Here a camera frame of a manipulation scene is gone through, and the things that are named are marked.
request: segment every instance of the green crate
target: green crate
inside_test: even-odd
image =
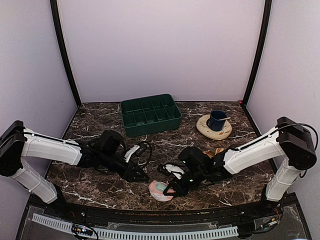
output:
[[[182,117],[170,94],[122,101],[121,114],[128,137],[177,129]]]

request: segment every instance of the black pole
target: black pole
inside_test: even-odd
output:
[[[78,107],[80,107],[82,103],[81,103],[81,99],[80,99],[80,96],[79,96],[79,93],[77,90],[74,76],[71,71],[71,66],[70,66],[70,62],[69,62],[69,58],[68,58],[68,54],[67,54],[67,49],[66,49],[66,45],[65,45],[65,41],[64,41],[64,36],[62,33],[62,28],[61,28],[57,0],[50,0],[50,3],[51,3],[51,11],[52,11],[52,18],[53,18],[53,23],[54,23],[54,28],[55,28],[55,34],[56,34],[56,38],[58,40],[65,73],[68,78],[75,103]]]
[[[251,92],[252,92],[252,89],[254,87],[254,83],[256,80],[262,52],[264,50],[267,29],[268,29],[268,23],[269,23],[269,18],[270,18],[270,12],[271,12],[271,5],[272,5],[272,0],[265,0],[261,30],[260,30],[260,35],[259,35],[259,41],[258,41],[258,45],[256,47],[256,52],[255,52],[255,56],[254,56],[254,61],[253,61],[249,81],[246,86],[246,90],[245,90],[243,100],[242,100],[242,104],[244,106],[246,106],[249,101],[249,98],[250,98],[250,95],[251,95]]]

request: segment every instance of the marble countertop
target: marble countertop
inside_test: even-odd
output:
[[[65,139],[89,141],[104,130],[114,130],[124,136],[127,148],[147,140],[153,145],[153,154],[146,172],[150,181],[170,181],[172,178],[158,173],[157,166],[167,162],[179,163],[179,153],[188,146],[203,151],[229,146],[240,146],[256,135],[237,102],[177,102],[182,113],[180,127],[140,137],[126,136],[119,103],[85,103],[76,113]],[[212,110],[227,113],[232,125],[231,135],[222,141],[211,140],[196,128],[198,118]],[[53,162],[47,179],[61,187],[66,200],[86,206],[141,211],[203,210],[247,204],[260,200],[263,187],[274,176],[268,161],[249,167],[233,178],[215,185],[190,191],[185,197],[159,202],[149,193],[148,183],[131,183],[116,173],[103,174],[91,168],[79,168],[66,163]]]

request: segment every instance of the blue mug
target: blue mug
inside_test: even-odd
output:
[[[210,114],[210,118],[206,121],[206,125],[215,132],[219,132],[224,128],[226,120],[220,120],[227,118],[227,114],[220,110],[213,110]]]

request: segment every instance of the beige plate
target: beige plate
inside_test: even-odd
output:
[[[207,120],[209,118],[210,115],[204,115],[199,118],[198,122],[196,123],[196,128],[199,130],[200,133],[213,140],[224,140],[231,134],[232,127],[230,122],[226,120],[221,131],[212,131],[207,126]]]

